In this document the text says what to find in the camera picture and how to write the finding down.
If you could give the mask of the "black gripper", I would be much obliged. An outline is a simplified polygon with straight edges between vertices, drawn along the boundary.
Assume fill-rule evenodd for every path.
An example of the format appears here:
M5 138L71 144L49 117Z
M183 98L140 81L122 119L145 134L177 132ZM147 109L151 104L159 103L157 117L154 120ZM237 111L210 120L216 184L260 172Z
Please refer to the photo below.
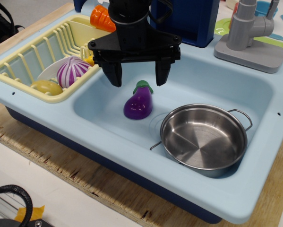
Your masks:
M122 85L121 63L155 61L156 84L167 82L171 64L180 59L181 37L153 28L143 19L116 24L116 31L88 43L94 62L115 87Z

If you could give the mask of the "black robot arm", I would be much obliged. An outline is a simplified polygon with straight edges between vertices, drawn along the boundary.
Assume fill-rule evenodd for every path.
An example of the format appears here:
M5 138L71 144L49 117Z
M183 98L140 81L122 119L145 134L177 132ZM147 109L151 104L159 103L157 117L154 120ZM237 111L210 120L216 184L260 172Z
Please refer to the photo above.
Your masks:
M166 83L171 64L180 59L182 38L153 28L148 19L163 22L172 14L172 3L162 3L169 10L159 19L150 13L150 0L111 0L108 13L116 30L88 43L95 64L116 87L122 85L122 63L155 62L156 84Z

